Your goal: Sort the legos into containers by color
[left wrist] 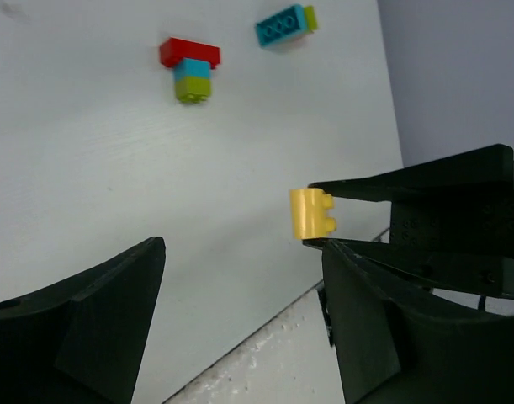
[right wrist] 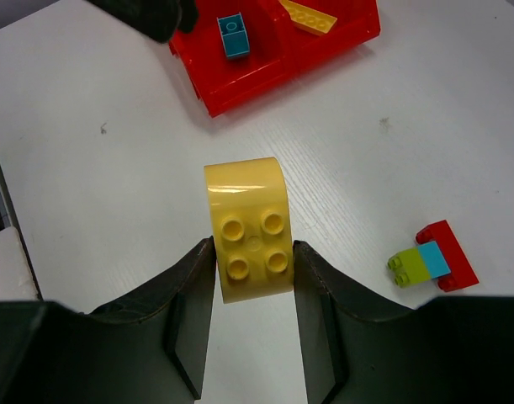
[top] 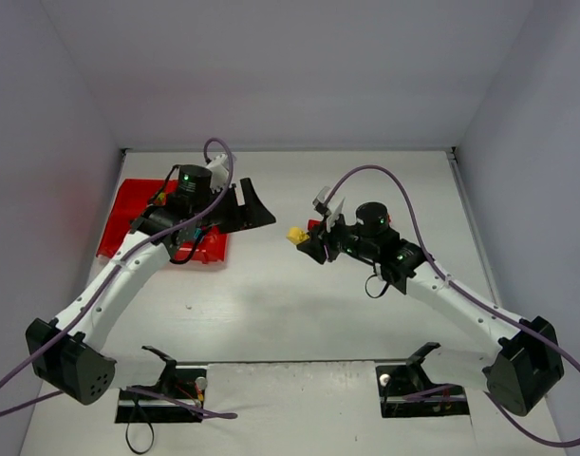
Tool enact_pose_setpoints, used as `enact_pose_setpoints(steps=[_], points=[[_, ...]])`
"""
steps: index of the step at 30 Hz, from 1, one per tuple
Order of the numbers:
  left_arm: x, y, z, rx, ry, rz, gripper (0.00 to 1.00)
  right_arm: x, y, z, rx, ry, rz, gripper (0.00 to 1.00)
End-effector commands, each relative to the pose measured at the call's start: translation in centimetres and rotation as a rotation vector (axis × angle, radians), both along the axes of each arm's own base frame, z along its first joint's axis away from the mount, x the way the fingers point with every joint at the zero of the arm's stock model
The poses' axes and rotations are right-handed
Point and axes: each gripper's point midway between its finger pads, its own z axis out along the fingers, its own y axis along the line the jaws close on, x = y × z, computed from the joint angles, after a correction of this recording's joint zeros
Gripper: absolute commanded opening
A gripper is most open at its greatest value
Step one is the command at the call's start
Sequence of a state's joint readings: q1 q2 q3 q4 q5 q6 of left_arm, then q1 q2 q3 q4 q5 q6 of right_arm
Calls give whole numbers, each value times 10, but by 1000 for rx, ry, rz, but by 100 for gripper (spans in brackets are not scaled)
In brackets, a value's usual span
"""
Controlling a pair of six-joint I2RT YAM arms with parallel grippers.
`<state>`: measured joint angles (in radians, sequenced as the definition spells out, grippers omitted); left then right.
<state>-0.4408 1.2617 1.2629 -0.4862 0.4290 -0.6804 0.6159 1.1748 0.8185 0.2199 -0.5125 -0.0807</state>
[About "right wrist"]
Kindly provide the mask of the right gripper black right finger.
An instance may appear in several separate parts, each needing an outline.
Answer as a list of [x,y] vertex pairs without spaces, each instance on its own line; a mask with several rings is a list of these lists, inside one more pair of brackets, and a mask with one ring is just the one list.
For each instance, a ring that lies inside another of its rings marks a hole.
[[384,298],[294,243],[311,403],[514,403],[514,297]]

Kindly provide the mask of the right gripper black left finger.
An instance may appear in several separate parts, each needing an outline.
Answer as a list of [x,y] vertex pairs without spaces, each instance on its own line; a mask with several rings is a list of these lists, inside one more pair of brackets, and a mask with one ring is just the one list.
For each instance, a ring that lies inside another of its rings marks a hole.
[[205,238],[171,268],[84,314],[0,301],[0,403],[193,403],[215,289]]

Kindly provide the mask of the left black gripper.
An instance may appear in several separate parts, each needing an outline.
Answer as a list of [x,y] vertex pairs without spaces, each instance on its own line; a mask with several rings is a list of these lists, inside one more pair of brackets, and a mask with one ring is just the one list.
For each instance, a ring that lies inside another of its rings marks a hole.
[[199,11],[194,0],[88,0],[120,22],[157,43],[167,43],[179,30],[190,33]]

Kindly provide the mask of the teal lego brick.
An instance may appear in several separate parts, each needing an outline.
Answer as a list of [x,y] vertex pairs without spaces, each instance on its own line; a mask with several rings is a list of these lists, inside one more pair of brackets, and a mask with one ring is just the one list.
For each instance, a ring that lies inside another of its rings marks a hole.
[[225,56],[233,60],[250,54],[249,39],[241,13],[217,18]]

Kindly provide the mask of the red lego brick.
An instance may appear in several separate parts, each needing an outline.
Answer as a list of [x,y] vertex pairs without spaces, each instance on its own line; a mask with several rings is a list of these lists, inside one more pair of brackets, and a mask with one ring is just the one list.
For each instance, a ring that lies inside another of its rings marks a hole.
[[421,229],[415,237],[422,271],[443,292],[463,290],[479,283],[469,260],[447,221],[438,221]]

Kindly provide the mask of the green and blue lego stack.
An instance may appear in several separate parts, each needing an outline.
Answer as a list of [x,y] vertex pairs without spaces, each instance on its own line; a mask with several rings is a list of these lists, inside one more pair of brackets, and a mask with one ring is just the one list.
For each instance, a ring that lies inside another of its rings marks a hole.
[[410,287],[451,274],[447,261],[436,242],[428,242],[400,251],[387,262],[394,282],[401,288]]

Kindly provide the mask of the yellow long lego plate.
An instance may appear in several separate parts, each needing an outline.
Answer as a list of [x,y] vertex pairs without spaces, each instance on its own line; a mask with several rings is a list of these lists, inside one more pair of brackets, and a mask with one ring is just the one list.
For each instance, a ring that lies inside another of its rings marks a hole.
[[296,28],[313,35],[328,34],[337,22],[337,17],[293,1],[280,0],[279,3],[289,13],[291,22]]

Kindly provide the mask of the yellow square lego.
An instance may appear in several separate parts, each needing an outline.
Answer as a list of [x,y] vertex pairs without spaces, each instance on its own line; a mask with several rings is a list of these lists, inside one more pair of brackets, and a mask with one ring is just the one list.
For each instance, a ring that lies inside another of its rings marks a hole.
[[208,165],[204,177],[223,302],[291,291],[293,241],[278,160]]

